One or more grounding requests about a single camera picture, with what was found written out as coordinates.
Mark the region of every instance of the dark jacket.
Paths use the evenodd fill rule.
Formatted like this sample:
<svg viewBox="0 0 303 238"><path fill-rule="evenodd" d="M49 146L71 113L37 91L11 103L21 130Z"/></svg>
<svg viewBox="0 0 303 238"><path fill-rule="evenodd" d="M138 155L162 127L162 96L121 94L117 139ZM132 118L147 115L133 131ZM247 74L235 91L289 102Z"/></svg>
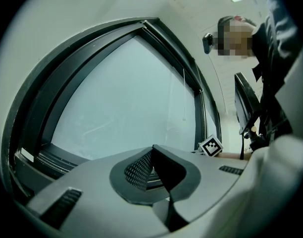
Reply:
<svg viewBox="0 0 303 238"><path fill-rule="evenodd" d="M291 132L275 94L298 56L302 41L298 29L279 0L267 0L269 16L252 36L252 51L258 59L253 68L256 81L262 77L263 95L259 133L268 140Z"/></svg>

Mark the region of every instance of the person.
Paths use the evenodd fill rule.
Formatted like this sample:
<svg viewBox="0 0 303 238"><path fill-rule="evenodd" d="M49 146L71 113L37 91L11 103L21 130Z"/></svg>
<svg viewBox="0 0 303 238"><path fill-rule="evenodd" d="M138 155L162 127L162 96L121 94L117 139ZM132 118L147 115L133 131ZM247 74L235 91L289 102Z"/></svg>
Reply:
<svg viewBox="0 0 303 238"><path fill-rule="evenodd" d="M257 58L259 64L252 71L256 81L262 78L263 82L259 133L269 144L278 136L292 132L275 94L284 84L303 42L280 0L267 0L267 3L269 14L259 26L241 16L221 18L213 48L222 56Z"/></svg>

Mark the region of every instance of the black mesh grille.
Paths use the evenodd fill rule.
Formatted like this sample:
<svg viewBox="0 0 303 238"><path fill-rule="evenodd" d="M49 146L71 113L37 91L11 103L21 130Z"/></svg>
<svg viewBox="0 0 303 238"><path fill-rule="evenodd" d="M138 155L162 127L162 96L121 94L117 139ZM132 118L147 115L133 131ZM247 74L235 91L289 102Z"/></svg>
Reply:
<svg viewBox="0 0 303 238"><path fill-rule="evenodd" d="M145 191L151 172L152 162L151 152L149 152L125 169L125 178L134 187Z"/></svg>
<svg viewBox="0 0 303 238"><path fill-rule="evenodd" d="M243 169L236 169L236 168L229 167L229 166L222 166L219 169L224 171L224 172L232 173L232 174L239 175L239 176L244 171Z"/></svg>
<svg viewBox="0 0 303 238"><path fill-rule="evenodd" d="M67 190L42 216L41 220L59 229L66 219L82 192L76 189Z"/></svg>

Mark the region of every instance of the window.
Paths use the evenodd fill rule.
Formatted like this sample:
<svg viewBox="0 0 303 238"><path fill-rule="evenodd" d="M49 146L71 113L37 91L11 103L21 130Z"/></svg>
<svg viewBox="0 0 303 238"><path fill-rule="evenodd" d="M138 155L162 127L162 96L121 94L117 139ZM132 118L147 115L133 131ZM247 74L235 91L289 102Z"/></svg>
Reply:
<svg viewBox="0 0 303 238"><path fill-rule="evenodd" d="M153 144L193 151L212 131L209 106L219 137L214 100L181 42L157 18L119 20L36 66L10 109L3 151L35 193L88 160Z"/></svg>

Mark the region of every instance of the sleeve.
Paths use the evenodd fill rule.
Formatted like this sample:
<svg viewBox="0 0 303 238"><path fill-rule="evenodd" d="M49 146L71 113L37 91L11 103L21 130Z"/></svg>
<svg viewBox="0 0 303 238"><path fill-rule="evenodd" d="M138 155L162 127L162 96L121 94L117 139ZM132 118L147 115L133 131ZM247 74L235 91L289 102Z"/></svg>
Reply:
<svg viewBox="0 0 303 238"><path fill-rule="evenodd" d="M269 16L266 18L266 34L272 41L283 60L294 60L302 47L298 28L280 0L267 0Z"/></svg>

